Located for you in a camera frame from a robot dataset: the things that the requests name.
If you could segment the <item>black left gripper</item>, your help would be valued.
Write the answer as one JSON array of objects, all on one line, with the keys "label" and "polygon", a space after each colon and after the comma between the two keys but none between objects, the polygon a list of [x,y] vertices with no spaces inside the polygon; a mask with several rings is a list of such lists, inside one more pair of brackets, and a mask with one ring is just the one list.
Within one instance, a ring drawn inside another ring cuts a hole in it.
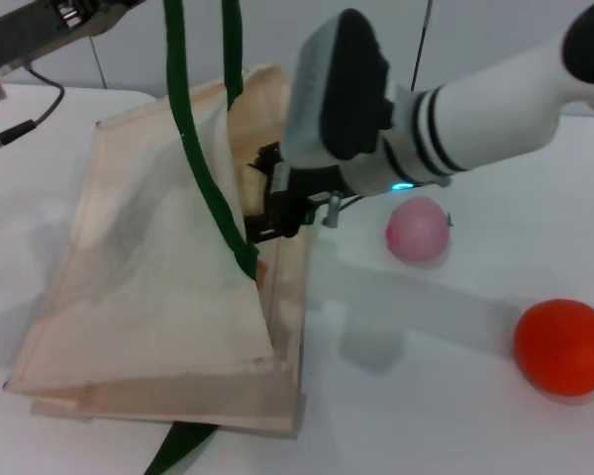
[{"label": "black left gripper", "polygon": [[112,29],[139,1],[33,1],[0,17],[0,71]]}]

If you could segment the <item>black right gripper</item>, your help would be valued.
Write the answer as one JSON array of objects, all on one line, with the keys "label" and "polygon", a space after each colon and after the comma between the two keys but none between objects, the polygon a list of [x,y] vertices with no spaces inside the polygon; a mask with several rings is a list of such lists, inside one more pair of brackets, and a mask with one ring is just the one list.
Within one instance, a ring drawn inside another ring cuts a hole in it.
[{"label": "black right gripper", "polygon": [[246,216],[247,239],[261,243],[293,238],[307,215],[326,203],[332,194],[347,196],[347,184],[337,166],[312,169],[292,168],[283,161],[279,142],[262,146],[248,166],[270,174],[264,195],[264,215]]}]

